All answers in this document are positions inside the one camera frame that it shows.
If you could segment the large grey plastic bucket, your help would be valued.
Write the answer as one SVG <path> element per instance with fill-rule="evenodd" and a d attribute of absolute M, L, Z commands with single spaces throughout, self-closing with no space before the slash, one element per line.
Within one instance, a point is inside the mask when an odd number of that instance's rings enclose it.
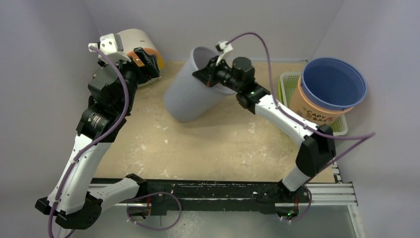
<path fill-rule="evenodd" d="M 217 53 L 206 47 L 196 47 L 163 95 L 169 114 L 180 122 L 190 122 L 222 102 L 235 92 L 220 84 L 206 87 L 193 76 L 204 68 Z"/>

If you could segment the orange capybara bucket blue rim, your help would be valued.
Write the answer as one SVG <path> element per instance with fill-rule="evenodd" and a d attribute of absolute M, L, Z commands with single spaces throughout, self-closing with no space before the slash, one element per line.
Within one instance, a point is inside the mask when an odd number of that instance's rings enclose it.
<path fill-rule="evenodd" d="M 304 67 L 288 108 L 318 125 L 331 124 L 360 104 L 367 91 L 355 67 L 339 59 L 318 58 Z"/>

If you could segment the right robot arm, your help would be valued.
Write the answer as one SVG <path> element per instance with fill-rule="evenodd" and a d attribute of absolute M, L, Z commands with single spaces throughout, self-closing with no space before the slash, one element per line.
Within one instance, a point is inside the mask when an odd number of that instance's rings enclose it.
<path fill-rule="evenodd" d="M 222 85 L 233 90 L 244 109 L 277 126 L 299 146 L 294 168 L 279 182 L 281 200 L 289 202 L 295 198 L 297 189 L 324 170 L 335 157 L 332 128 L 327 124 L 312 123 L 282 105 L 256 82 L 250 59 L 237 57 L 229 66 L 225 60 L 217 62 L 217 57 L 213 57 L 192 75 L 206 87 Z"/>

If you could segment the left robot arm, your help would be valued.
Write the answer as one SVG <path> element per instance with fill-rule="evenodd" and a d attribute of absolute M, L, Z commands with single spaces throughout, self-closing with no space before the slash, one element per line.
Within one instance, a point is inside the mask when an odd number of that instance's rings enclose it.
<path fill-rule="evenodd" d="M 125 59 L 111 60 L 99 52 L 99 68 L 88 84 L 90 96 L 82 113 L 70 158 L 56 187 L 35 207 L 48 216 L 48 227 L 85 230 L 109 207 L 128 199 L 141 203 L 148 196 L 147 183 L 129 174 L 120 181 L 89 191 L 103 156 L 130 115 L 139 85 L 160 76 L 158 58 L 135 48 Z"/>

